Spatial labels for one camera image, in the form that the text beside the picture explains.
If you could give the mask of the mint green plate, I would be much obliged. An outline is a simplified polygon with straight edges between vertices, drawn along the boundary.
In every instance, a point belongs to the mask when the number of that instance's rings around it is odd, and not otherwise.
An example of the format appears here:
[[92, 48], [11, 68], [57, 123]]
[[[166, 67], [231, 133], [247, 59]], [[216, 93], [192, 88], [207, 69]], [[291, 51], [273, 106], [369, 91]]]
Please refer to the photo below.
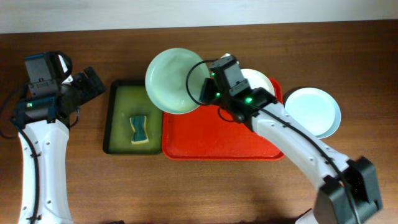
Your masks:
[[202, 85], [210, 77], [203, 59], [195, 52], [172, 48], [158, 54], [145, 75], [146, 92], [158, 109], [171, 114], [185, 114], [199, 107]]

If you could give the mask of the white plate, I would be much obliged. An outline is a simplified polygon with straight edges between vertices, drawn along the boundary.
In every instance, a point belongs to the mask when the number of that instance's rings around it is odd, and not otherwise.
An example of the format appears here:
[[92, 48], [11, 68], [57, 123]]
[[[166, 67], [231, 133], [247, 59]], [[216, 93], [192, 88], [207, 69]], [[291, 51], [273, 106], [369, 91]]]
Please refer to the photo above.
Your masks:
[[253, 70], [253, 69], [241, 69], [243, 77], [248, 79], [249, 85], [252, 89], [263, 88], [275, 95], [274, 86], [272, 85], [269, 78], [267, 78], [263, 73]]

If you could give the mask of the green and yellow sponge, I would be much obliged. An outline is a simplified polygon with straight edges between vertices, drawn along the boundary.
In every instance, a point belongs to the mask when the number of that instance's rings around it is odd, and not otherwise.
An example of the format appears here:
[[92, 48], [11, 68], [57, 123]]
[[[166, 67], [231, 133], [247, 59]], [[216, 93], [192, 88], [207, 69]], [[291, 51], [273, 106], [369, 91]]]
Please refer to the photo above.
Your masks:
[[144, 115], [133, 116], [129, 118], [132, 128], [131, 144], [145, 144], [149, 142], [147, 135], [147, 117]]

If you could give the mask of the light blue plate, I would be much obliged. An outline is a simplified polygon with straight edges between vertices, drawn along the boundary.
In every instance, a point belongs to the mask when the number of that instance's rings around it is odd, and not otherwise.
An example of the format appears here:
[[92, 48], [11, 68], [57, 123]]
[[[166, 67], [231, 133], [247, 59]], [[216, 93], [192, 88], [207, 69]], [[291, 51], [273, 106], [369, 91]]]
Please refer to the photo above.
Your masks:
[[327, 92], [314, 87], [291, 89], [284, 96], [285, 110], [318, 139], [333, 135], [341, 124], [341, 110]]

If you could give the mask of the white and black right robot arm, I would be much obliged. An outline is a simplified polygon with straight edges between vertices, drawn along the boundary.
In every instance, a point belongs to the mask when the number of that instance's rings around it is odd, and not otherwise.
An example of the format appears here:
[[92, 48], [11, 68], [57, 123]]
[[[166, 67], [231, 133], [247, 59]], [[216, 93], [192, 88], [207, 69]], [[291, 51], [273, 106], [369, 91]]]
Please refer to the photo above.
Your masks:
[[294, 223], [365, 223], [382, 209], [374, 165], [365, 157], [354, 161], [315, 137], [266, 89], [252, 89], [246, 79], [230, 87], [206, 78], [200, 99], [226, 109], [308, 178], [317, 191], [315, 204]]

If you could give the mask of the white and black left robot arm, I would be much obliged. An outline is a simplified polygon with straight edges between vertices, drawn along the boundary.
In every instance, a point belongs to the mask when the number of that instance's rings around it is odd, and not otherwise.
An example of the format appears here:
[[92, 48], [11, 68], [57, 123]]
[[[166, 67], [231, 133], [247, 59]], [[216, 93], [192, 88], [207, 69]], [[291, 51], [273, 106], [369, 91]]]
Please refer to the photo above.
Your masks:
[[11, 123], [22, 149], [19, 223], [72, 223], [66, 181], [70, 115], [106, 90], [92, 67], [66, 77], [56, 91], [17, 102]]

